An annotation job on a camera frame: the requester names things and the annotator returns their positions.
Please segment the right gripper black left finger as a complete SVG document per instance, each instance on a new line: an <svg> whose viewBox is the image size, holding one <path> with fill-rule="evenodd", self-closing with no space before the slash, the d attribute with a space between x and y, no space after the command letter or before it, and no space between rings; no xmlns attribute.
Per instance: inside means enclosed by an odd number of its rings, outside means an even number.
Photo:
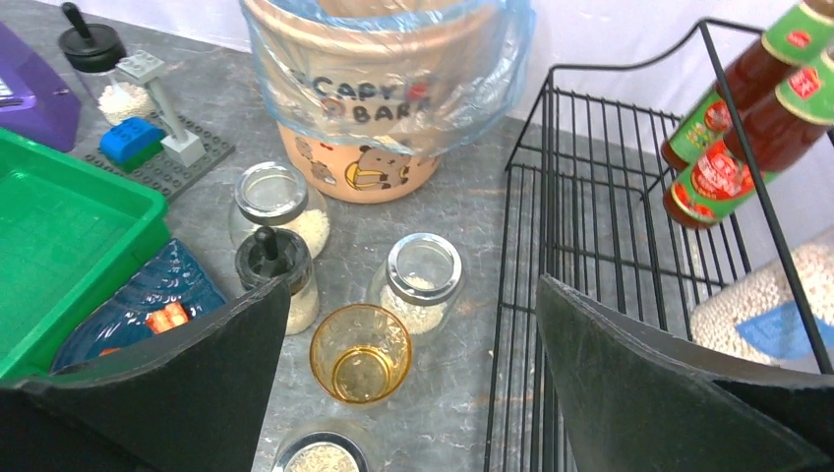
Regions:
<svg viewBox="0 0 834 472"><path fill-rule="evenodd" d="M289 309L272 280L49 376L1 383L5 471L248 471Z"/></svg>

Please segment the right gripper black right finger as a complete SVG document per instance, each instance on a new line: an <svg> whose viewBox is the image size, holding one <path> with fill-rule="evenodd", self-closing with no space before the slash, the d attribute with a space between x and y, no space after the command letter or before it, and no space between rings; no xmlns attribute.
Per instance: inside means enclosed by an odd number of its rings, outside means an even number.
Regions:
<svg viewBox="0 0 834 472"><path fill-rule="evenodd" d="M829 471L833 380L703 348L544 275L536 318L582 471Z"/></svg>

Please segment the black-lid shaker jar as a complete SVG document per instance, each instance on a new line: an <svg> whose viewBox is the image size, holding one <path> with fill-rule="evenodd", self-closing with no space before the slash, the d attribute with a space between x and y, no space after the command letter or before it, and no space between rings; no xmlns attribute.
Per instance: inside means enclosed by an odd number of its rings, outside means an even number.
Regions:
<svg viewBox="0 0 834 472"><path fill-rule="evenodd" d="M105 120L116 126L151 115L155 107L148 92L117 69L128 52L116 29L87 22L73 2L63 2L61 11L71 26L59 35L58 46Z"/></svg>
<svg viewBox="0 0 834 472"><path fill-rule="evenodd" d="M320 294L312 255L306 242L287 229L261 226L236 251L235 268L245 290L269 279L288 283L287 335L309 328L320 312Z"/></svg>

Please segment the sauce bottle yellow cap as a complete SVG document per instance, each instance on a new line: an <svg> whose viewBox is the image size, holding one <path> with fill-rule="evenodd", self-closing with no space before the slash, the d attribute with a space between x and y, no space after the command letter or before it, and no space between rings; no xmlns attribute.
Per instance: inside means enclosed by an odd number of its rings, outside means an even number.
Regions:
<svg viewBox="0 0 834 472"><path fill-rule="evenodd" d="M817 57L833 39L833 2L804 0L783 14L724 69L729 95L740 116L793 71ZM727 95L714 83L688 112L661 154L682 171L733 127Z"/></svg>
<svg viewBox="0 0 834 472"><path fill-rule="evenodd" d="M716 225L791 167L833 127L833 48L800 66L761 98L663 197L667 214L693 229Z"/></svg>

